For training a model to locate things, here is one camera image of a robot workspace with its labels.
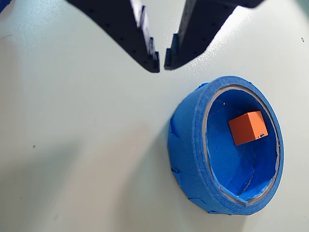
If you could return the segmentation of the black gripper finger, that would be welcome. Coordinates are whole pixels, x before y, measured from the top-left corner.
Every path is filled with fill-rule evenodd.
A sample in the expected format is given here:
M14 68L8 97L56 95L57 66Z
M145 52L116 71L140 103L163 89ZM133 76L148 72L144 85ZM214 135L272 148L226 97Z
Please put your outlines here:
M151 73L160 72L159 53L150 35L146 6L139 0L70 0L137 63Z
M255 8L262 0L187 0L177 33L166 50L165 70L175 70L205 52L236 7Z

